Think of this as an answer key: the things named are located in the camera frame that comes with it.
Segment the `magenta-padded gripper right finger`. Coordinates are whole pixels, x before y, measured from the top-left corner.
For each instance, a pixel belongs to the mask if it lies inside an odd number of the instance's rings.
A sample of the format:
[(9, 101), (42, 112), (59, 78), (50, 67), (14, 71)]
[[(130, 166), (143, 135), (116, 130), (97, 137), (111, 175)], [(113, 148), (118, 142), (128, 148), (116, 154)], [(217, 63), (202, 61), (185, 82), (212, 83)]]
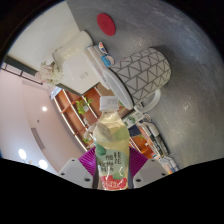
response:
[(130, 147), (129, 179), (130, 189), (146, 186), (167, 175), (161, 164), (154, 159), (148, 159), (136, 149)]

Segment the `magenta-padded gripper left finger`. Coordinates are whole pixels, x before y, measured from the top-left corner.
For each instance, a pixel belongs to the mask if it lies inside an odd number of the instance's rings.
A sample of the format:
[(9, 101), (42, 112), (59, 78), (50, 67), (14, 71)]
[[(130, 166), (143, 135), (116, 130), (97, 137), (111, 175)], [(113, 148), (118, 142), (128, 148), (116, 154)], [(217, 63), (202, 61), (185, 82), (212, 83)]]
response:
[(58, 176), (78, 186), (89, 189), (98, 187), (98, 171), (95, 148), (91, 148), (79, 158), (70, 158)]

